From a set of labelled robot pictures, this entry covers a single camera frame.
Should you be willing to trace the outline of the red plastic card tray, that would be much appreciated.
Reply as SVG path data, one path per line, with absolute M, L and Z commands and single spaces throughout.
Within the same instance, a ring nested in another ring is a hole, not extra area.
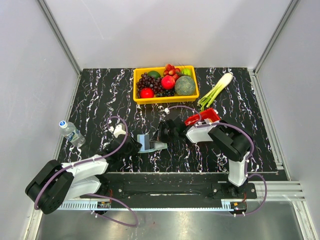
M 201 121 L 210 120 L 212 123 L 214 123 L 221 119 L 213 108 L 207 108 L 206 110 L 201 111 L 200 115 L 201 115 Z M 192 126 L 199 120 L 200 120 L 200 116 L 198 114 L 194 114 L 188 117 L 187 120 L 184 121 L 184 124 L 186 126 Z

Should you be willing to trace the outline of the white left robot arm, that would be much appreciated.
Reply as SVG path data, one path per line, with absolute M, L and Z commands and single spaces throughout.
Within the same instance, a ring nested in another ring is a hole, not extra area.
M 126 133 L 122 123 L 112 127 L 111 132 L 111 143 L 92 157 L 64 163 L 53 159 L 44 165 L 25 188 L 37 210 L 48 215 L 64 201 L 88 194 L 98 198 L 107 195 L 109 186 L 98 176 L 114 172 L 122 159 L 137 155 L 143 146 Z

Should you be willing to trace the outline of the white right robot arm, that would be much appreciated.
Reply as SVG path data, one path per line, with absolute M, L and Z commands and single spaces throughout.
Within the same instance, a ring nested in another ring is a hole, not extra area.
M 176 140 L 192 144 L 213 142 L 228 159 L 230 182 L 227 186 L 228 194 L 233 198 L 239 198 L 245 193 L 248 161 L 255 148 L 247 130 L 231 124 L 226 119 L 215 122 L 207 119 L 197 120 L 192 125 L 186 125 L 177 117 L 160 121 L 157 130 L 150 138 L 151 142 L 165 144 Z

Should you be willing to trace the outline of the red round fruit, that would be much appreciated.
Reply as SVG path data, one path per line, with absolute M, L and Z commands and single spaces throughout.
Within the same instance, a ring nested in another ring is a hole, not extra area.
M 151 88 L 145 87 L 140 90 L 139 95 L 140 95 L 140 98 L 142 99 L 148 99 L 148 98 L 153 98 L 155 94 Z

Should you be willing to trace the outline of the clear plastic water bottle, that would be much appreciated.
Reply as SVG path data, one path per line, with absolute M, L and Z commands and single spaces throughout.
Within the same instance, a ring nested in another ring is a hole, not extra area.
M 74 147 L 80 148 L 86 143 L 85 137 L 72 122 L 62 120 L 58 125 L 60 134 Z

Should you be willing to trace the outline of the red pomegranate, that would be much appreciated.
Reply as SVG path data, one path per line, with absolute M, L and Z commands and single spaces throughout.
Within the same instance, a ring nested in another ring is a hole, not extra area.
M 176 80 L 170 75 L 164 76 L 161 80 L 161 85 L 166 90 L 173 89 L 175 87 L 175 84 L 176 84 Z

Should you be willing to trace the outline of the dark purple grape bunch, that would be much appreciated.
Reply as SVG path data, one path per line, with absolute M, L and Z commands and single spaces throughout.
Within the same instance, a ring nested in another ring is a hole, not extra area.
M 140 91 L 143 88 L 151 88 L 154 92 L 154 97 L 163 97 L 165 89 L 162 87 L 162 76 L 155 79 L 148 76 L 148 72 L 143 73 L 135 84 L 137 87 L 137 97 L 140 98 Z

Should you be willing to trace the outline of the green netted melon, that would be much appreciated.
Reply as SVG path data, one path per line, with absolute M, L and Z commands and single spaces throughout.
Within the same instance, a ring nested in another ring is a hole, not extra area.
M 191 96 L 196 90 L 195 81 L 190 76 L 181 76 L 175 82 L 174 90 L 180 96 Z

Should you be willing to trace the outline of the green spring onion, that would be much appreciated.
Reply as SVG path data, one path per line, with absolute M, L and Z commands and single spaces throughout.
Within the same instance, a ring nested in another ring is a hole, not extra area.
M 217 96 L 229 85 L 232 79 L 233 75 L 231 73 L 225 73 L 216 85 L 198 101 L 197 105 L 200 107 L 201 112 L 205 108 L 211 106 Z

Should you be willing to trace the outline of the green avocado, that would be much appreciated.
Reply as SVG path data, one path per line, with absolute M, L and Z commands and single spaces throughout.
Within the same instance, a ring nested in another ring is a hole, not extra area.
M 148 75 L 149 77 L 154 78 L 154 79 L 158 79 L 158 78 L 161 77 L 161 75 L 160 75 L 157 71 L 154 71 L 154 70 L 149 71 L 149 72 L 147 73 L 147 75 Z

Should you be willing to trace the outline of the yellow plastic fruit bin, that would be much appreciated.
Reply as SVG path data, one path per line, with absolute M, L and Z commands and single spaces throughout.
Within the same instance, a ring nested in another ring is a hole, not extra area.
M 193 79 L 193 81 L 195 83 L 195 90 L 192 95 L 183 96 L 183 95 L 175 94 L 174 96 L 166 96 L 166 97 L 154 96 L 153 98 L 138 98 L 137 82 L 141 78 L 141 74 L 148 73 L 150 71 L 156 71 L 156 72 L 160 73 L 161 76 L 163 76 L 163 72 L 165 71 L 165 67 L 161 66 L 161 67 L 135 68 L 133 70 L 133 84 L 132 84 L 133 85 L 133 90 L 132 90 L 133 100 L 139 105 L 194 102 L 200 95 L 195 68 L 192 65 L 177 66 L 177 67 L 180 68 L 180 70 L 186 68 L 191 71 L 191 78 Z

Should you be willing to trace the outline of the green apple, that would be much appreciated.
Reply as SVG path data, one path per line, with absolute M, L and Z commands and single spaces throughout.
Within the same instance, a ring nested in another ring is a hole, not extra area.
M 184 75 L 184 76 L 192 76 L 192 70 L 189 69 L 189 68 L 183 68 L 181 73 Z

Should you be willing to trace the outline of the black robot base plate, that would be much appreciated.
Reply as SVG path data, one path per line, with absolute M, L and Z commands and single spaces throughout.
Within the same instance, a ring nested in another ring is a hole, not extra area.
M 257 199 L 253 183 L 246 181 L 236 187 L 225 173 L 105 173 L 98 178 L 101 186 L 96 193 L 69 200 L 115 202 L 131 208 L 174 204 L 205 207 L 218 200 Z

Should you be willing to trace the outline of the aluminium frame rail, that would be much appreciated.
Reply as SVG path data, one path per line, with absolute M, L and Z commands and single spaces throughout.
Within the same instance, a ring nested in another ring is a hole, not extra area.
M 58 208 L 60 211 L 127 211 L 128 208 L 116 203 L 102 200 L 68 200 L 62 203 Z M 132 206 L 133 211 L 151 211 L 151 212 L 246 212 L 248 204 L 246 202 L 235 202 L 229 200 L 218 200 L 210 203 L 208 206 L 195 205 L 155 205 L 155 206 Z

